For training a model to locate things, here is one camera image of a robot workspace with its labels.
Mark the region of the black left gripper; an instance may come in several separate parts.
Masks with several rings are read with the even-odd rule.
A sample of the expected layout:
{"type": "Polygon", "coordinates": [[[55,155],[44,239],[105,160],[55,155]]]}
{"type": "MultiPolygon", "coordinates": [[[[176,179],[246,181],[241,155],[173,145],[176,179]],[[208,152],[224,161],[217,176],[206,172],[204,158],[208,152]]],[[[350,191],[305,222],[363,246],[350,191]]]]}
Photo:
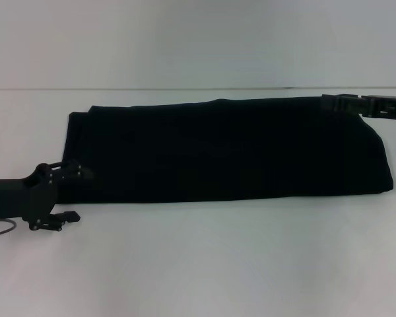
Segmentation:
{"type": "Polygon", "coordinates": [[[21,218],[30,230],[61,231],[65,223],[79,222],[76,211],[50,214],[57,200],[57,182],[91,180],[94,173],[76,160],[39,164],[21,179],[0,179],[0,221],[21,218]]]}

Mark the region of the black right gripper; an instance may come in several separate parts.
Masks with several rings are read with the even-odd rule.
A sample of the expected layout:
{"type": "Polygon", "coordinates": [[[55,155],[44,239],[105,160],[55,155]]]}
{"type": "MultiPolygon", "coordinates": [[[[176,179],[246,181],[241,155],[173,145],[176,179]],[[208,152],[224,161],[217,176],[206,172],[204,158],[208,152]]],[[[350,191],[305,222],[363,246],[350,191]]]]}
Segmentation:
{"type": "Polygon", "coordinates": [[[367,118],[396,120],[396,96],[361,96],[322,94],[321,109],[332,112],[362,114],[367,118]]]}

